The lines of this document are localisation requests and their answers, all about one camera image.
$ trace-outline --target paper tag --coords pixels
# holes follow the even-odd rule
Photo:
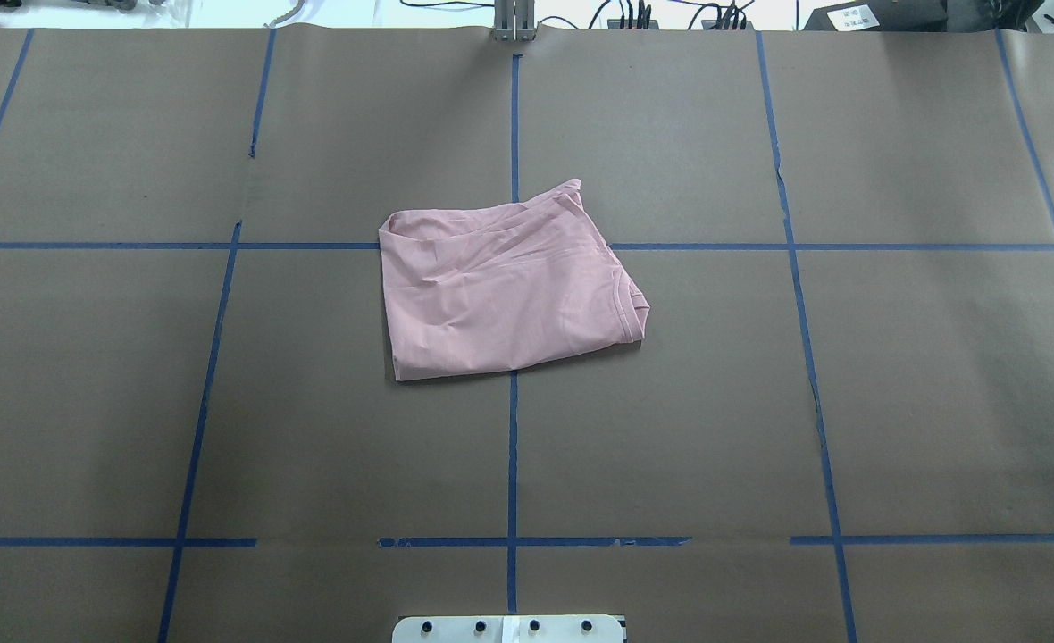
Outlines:
[[[837,32],[859,32],[862,28],[880,26],[877,16],[867,4],[859,4],[857,7],[838,8],[836,12],[826,14],[833,21],[833,26]]]

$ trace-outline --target fabric fold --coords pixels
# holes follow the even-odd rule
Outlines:
[[[640,342],[649,305],[577,178],[494,208],[413,209],[379,229],[396,382],[524,369]]]

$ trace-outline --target black wire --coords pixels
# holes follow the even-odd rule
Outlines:
[[[463,4],[466,7],[494,7],[492,3],[468,3],[466,0],[449,0],[448,3],[428,3],[428,4],[416,4],[410,3],[409,0],[401,0],[401,4],[405,7],[416,7],[416,8],[435,8],[435,7],[448,7],[452,4]]]
[[[539,24],[543,24],[547,20],[562,20],[565,23],[571,25],[572,27],[579,28],[579,26],[575,23],[572,23],[572,21],[567,20],[567,18],[565,18],[563,16],[547,16],[547,17],[543,18],[543,20],[539,20]]]
[[[714,7],[718,11],[718,20],[722,19],[722,4],[718,3],[704,3],[698,7],[698,11],[694,12],[694,17],[689,18],[689,26],[686,27],[686,32],[694,28],[694,23],[698,20],[698,16],[702,15],[706,8]]]
[[[591,17],[591,24],[588,24],[587,28],[591,28],[592,26],[594,26],[594,21],[598,20],[598,16],[600,16],[602,9],[606,8],[606,5],[612,3],[612,1],[613,0],[602,0],[602,4],[600,4],[600,7],[596,9],[594,16]]]

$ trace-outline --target folded garment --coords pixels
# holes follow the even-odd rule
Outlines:
[[[642,339],[649,305],[583,211],[580,186],[385,220],[396,382],[523,369]]]

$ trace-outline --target pink t-shirt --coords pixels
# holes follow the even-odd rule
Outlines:
[[[580,186],[385,220],[396,382],[524,369],[642,339],[649,305],[583,211]]]

